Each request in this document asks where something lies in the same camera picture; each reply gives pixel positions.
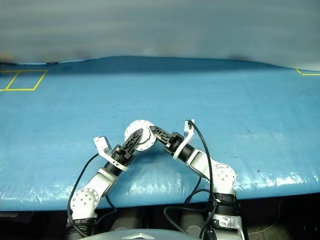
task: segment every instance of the round white joint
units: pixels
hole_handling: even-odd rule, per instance
[[[91,188],[84,188],[73,195],[71,200],[71,209],[94,209],[98,205],[98,194]]]
[[[235,184],[236,173],[230,166],[221,163],[213,166],[212,170],[213,178],[216,181],[222,181],[222,183],[231,182],[232,184]]]
[[[151,148],[157,138],[156,136],[151,132],[150,126],[154,126],[154,124],[150,121],[146,120],[136,120],[130,123],[130,125],[126,128],[124,132],[124,141],[126,141],[131,134],[133,134],[135,131],[139,129],[143,129],[142,137],[139,141],[139,143],[136,145],[135,149],[137,151],[145,151],[149,148]]]

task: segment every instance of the wire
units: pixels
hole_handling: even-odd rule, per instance
[[[68,205],[67,205],[67,207],[66,207],[66,213],[67,213],[67,215],[68,215],[68,219],[69,219],[71,225],[73,226],[73,228],[74,228],[74,229],[81,235],[81,237],[83,237],[83,238],[88,237],[88,236],[87,236],[83,231],[81,231],[80,228],[78,228],[77,226],[75,226],[76,223],[75,223],[74,219],[73,219],[72,216],[71,216],[71,210],[70,210],[71,207],[70,207],[70,204],[71,204],[71,199],[72,199],[72,197],[73,197],[74,194],[75,194],[76,188],[77,188],[77,186],[78,186],[78,183],[80,182],[80,179],[81,179],[82,175],[84,174],[84,172],[85,172],[86,168],[88,167],[89,163],[91,163],[91,161],[92,161],[93,159],[95,159],[95,157],[97,157],[98,155],[99,155],[99,153],[95,154],[95,155],[94,155],[93,157],[91,157],[91,158],[89,159],[89,161],[84,165],[84,167],[83,167],[83,169],[82,169],[82,171],[81,171],[78,179],[76,180],[76,182],[75,182],[75,184],[74,184],[74,186],[73,186],[73,189],[72,189],[72,191],[71,191],[71,193],[70,193],[70,197],[69,197],[69,200],[68,200]]]
[[[188,234],[185,230],[183,230],[178,224],[176,224],[171,217],[169,217],[167,211],[168,210],[186,210],[186,211],[192,211],[192,212],[198,212],[202,213],[208,210],[208,208],[203,208],[203,209],[195,209],[195,208],[187,208],[187,207],[181,207],[181,206],[168,206],[163,210],[163,215],[165,218],[171,223],[176,229],[178,229],[180,232]]]
[[[200,234],[199,234],[199,239],[202,239],[202,235],[204,234],[204,231],[205,231],[208,223],[210,222],[210,220],[212,219],[212,217],[216,213],[216,208],[217,208],[216,206],[213,206],[212,212],[210,213],[210,215],[208,216],[208,218],[204,222],[203,227],[201,228],[201,231],[200,231]]]
[[[107,212],[106,214],[102,215],[96,222],[95,225],[98,226],[98,224],[107,216],[109,216],[110,214],[113,214],[117,211],[117,208],[112,204],[111,200],[109,199],[108,195],[105,195],[106,200],[108,201],[109,205],[112,208],[112,211]]]
[[[200,193],[200,192],[210,193],[210,191],[209,191],[208,189],[204,189],[204,188],[195,190],[195,191],[193,191],[192,193],[190,193],[189,196],[186,197],[186,199],[184,200],[184,204],[185,204],[185,205],[189,204],[191,198],[192,198],[194,195],[196,195],[196,194],[198,194],[198,193]]]
[[[194,195],[193,193],[197,190],[197,188],[199,187],[199,185],[200,185],[200,183],[201,183],[201,179],[202,179],[202,177],[199,177],[199,180],[198,180],[198,182],[196,183],[196,185],[195,185],[195,187],[193,188],[193,190],[192,190],[192,192],[189,194],[189,196],[187,196],[186,197],[186,199],[184,200],[184,204],[186,205],[186,204],[188,204],[189,203],[189,201],[187,202],[187,199],[190,197],[190,195],[191,195],[191,197]]]
[[[211,165],[210,153],[209,153],[206,141],[205,141],[204,137],[202,136],[202,134],[201,134],[200,130],[198,129],[198,127],[191,120],[188,120],[188,123],[191,124],[194,127],[195,131],[198,133],[198,135],[199,135],[199,137],[201,139],[201,142],[203,144],[203,147],[204,147],[204,150],[205,150],[205,153],[206,153],[206,157],[208,159],[209,175],[210,175],[209,176],[209,181],[210,181],[209,201],[211,202],[214,199],[214,191],[213,191],[213,174],[212,174],[212,165]]]
[[[261,231],[250,232],[250,233],[248,233],[248,235],[263,233],[264,231],[267,231],[268,229],[272,228],[272,227],[278,222],[278,220],[279,220],[279,218],[280,218],[281,201],[282,201],[282,197],[280,198],[280,201],[279,201],[278,215],[277,215],[274,223],[272,223],[270,226],[268,226],[267,228],[265,228],[265,229],[263,229],[263,230],[261,230]]]

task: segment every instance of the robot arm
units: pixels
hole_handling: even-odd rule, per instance
[[[185,137],[177,132],[169,134],[157,126],[151,126],[150,129],[157,140],[164,144],[164,150],[172,155],[173,159],[182,160],[197,175],[207,180],[210,179],[207,154],[189,144],[194,135],[194,127],[188,121],[185,121],[184,124]],[[217,162],[211,157],[210,160],[215,213],[210,220],[212,229],[209,229],[206,234],[209,239],[229,240],[240,238],[244,240],[239,205],[233,188],[236,182],[236,173],[229,165]]]
[[[118,176],[122,171],[128,170],[128,165],[134,160],[134,151],[143,136],[143,129],[133,132],[125,143],[117,145],[110,152],[110,144],[104,136],[93,139],[100,156],[107,160],[104,167],[101,167],[86,186],[78,190],[71,199],[70,207],[72,210],[72,219],[76,226],[87,236],[91,235],[95,224],[97,208],[100,200],[115,185]],[[79,233],[72,226],[74,224],[68,220],[67,238],[78,239]]]

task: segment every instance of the gray wall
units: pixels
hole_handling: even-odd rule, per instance
[[[243,59],[320,71],[319,0],[0,0],[0,60]]]

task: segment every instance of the blue table surface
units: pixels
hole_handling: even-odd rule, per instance
[[[8,89],[17,72],[19,72]],[[45,72],[47,73],[35,86]],[[48,65],[2,64],[0,211],[65,210],[97,151],[133,121],[183,134],[195,119],[211,156],[236,172],[238,199],[320,191],[320,76],[214,59],[109,57]],[[197,136],[195,147],[203,148]],[[84,186],[105,160],[84,174]],[[198,177],[158,144],[140,154],[110,192],[116,207],[182,203]],[[201,186],[208,187],[202,180]],[[206,201],[200,193],[194,202]],[[102,200],[100,208],[108,207]]]

